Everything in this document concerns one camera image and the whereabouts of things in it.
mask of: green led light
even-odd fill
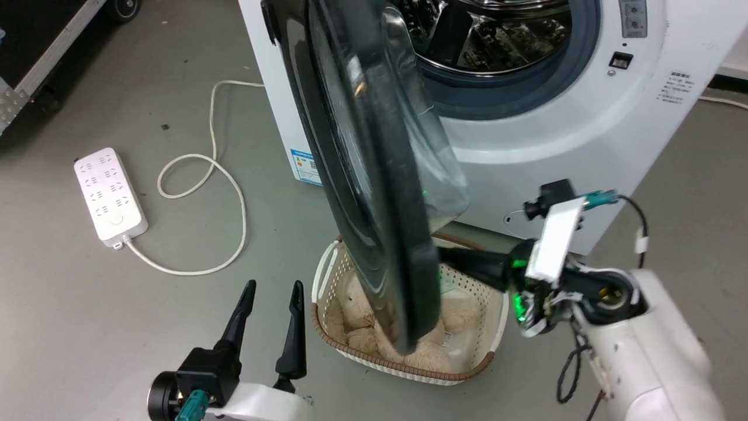
[[[523,321],[527,320],[527,317],[525,315],[527,314],[527,309],[524,308],[524,304],[522,303],[522,296],[515,292],[512,294],[512,301],[514,302],[515,306],[515,316],[517,317],[517,321],[522,323]]]

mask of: stainless steel drum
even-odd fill
[[[571,34],[568,0],[395,0],[419,58],[496,76],[539,63]]]

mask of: laundry basket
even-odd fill
[[[442,247],[477,248],[461,240],[443,235],[435,235],[434,242]],[[480,317],[474,328],[470,329],[469,332],[460,333],[459,337],[450,341],[450,344],[447,344],[447,342],[444,344],[451,355],[457,354],[462,361],[462,372],[448,374],[416,369],[365,354],[335,341],[325,332],[328,309],[330,302],[335,297],[335,285],[343,278],[343,274],[349,270],[354,270],[353,261],[348,256],[346,245],[338,238],[328,246],[322,255],[312,286],[312,320],[314,327],[322,339],[344,357],[380,372],[441,386],[453,386],[473,378],[493,360],[494,352],[499,346],[509,315],[509,296],[489,288],[444,264],[441,265],[441,277],[443,281],[455,287],[449,294],[470,294],[477,298],[480,304]]]

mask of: warning label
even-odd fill
[[[672,71],[665,81],[657,99],[664,103],[681,105],[693,90],[694,83],[691,75],[681,71]]]
[[[296,167],[298,179],[317,186],[322,186],[322,180],[319,179],[317,165],[314,163],[314,157],[312,157],[312,154],[291,149],[291,155],[293,156],[293,163]]]

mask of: power strip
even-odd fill
[[[112,148],[104,148],[74,164],[83,199],[99,239],[114,249],[123,238],[133,238],[148,229],[148,221],[132,189],[122,160]]]
[[[242,189],[236,180],[231,177],[231,174],[215,160],[218,152],[215,144],[215,130],[213,130],[213,109],[215,108],[215,93],[222,85],[241,85],[253,88],[263,87],[261,83],[240,82],[236,80],[221,80],[216,83],[210,93],[210,115],[208,120],[210,140],[213,146],[212,157],[201,154],[186,154],[174,158],[159,173],[159,179],[156,180],[156,188],[164,198],[181,199],[199,189],[208,180],[214,169],[222,172],[236,190],[236,194],[239,197],[239,206],[242,210],[242,239],[239,241],[236,251],[225,262],[205,270],[174,270],[163,267],[149,259],[132,243],[134,237],[143,234],[148,229],[148,221],[145,220],[145,215],[143,215],[138,197],[132,189],[127,172],[122,167],[122,160],[120,160],[120,157],[112,148],[104,148],[101,151],[88,155],[85,158],[77,160],[74,165],[76,177],[78,177],[78,183],[81,185],[81,191],[83,192],[83,198],[86,201],[88,212],[91,214],[91,219],[93,220],[93,226],[99,235],[99,239],[106,246],[116,250],[127,246],[136,256],[152,268],[177,276],[200,276],[218,272],[242,254],[245,241],[247,240],[247,206],[244,200],[244,193],[242,193]],[[166,193],[162,186],[164,174],[175,163],[187,159],[207,161],[210,163],[210,167],[203,176],[203,179],[187,191],[179,194]]]

